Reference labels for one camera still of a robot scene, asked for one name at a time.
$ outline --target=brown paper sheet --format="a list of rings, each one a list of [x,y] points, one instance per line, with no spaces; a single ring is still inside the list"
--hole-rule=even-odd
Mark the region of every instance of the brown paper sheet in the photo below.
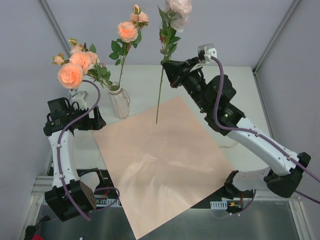
[[[94,137],[139,239],[221,188],[233,170],[177,97],[94,131]]]

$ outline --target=table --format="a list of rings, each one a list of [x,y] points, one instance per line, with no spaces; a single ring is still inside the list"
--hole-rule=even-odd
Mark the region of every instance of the table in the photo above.
[[[117,81],[119,79],[120,68],[113,65],[107,65],[107,68],[111,71],[110,80]],[[220,74],[217,66],[206,66],[203,68],[203,73],[207,83],[216,75]],[[251,68],[227,66],[224,67],[224,73],[229,76],[233,87],[237,91],[231,103],[243,111],[265,134],[268,134],[267,123]],[[121,85],[130,96],[130,116],[142,113],[157,104],[160,74],[160,65],[125,66]],[[101,90],[101,99],[98,106],[102,118],[107,124],[120,121],[112,109],[107,89],[103,89],[100,85],[99,88]],[[79,91],[87,91],[89,94],[86,100],[89,107],[96,102],[98,93],[90,84],[83,83]],[[260,158],[244,146],[213,131],[204,120],[205,114],[200,113],[199,108],[186,90],[183,87],[177,89],[171,88],[167,76],[165,76],[162,84],[161,102],[166,102],[177,96],[181,96],[187,103],[197,119],[221,148],[235,170],[253,171],[267,167]],[[107,169],[91,131],[76,130],[74,132],[74,138],[74,157],[77,169]]]

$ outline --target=flower bud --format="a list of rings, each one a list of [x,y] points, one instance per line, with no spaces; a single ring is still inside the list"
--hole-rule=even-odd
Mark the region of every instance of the flower bud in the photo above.
[[[77,45],[77,39],[75,38],[69,38],[68,42],[73,46]]]
[[[137,4],[135,4],[133,6],[133,13],[134,14],[140,14],[141,13],[141,8]]]

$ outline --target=pink flower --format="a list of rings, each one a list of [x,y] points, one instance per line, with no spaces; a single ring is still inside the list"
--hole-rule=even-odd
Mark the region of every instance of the pink flower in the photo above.
[[[98,60],[98,55],[92,51],[87,51],[86,54],[89,55],[91,63],[92,64],[96,64],[97,60]]]
[[[74,53],[69,58],[69,63],[78,64],[82,68],[82,73],[84,75],[87,74],[88,70],[92,68],[90,56],[86,52]]]
[[[186,25],[187,22],[188,22],[188,16],[186,16],[185,18],[179,16],[179,18],[173,19],[170,25],[178,33],[182,33],[184,31],[184,26]]]
[[[192,10],[191,0],[165,0],[165,3],[172,11],[180,14],[183,18],[187,17]]]
[[[130,16],[130,21],[135,23],[148,23],[149,17],[143,11],[140,14],[132,13]]]
[[[141,13],[141,8],[137,4],[135,4],[133,6],[133,13],[134,14],[140,14]]]
[[[64,64],[58,72],[58,81],[67,89],[78,88],[83,80],[83,71],[78,64]]]
[[[125,21],[118,25],[118,34],[125,43],[130,43],[137,39],[138,30],[132,22]]]
[[[64,64],[65,60],[61,57],[61,56],[55,56],[54,57],[54,62],[61,66],[62,64]]]
[[[72,49],[70,51],[71,54],[76,54],[76,53],[79,53],[79,52],[82,52],[82,46],[76,44],[76,45],[72,45]]]

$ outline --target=red object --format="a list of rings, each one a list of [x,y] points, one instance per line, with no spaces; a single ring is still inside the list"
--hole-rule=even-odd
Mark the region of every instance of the red object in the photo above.
[[[44,240],[41,236],[39,235],[34,235],[34,237],[32,238],[32,240]]]

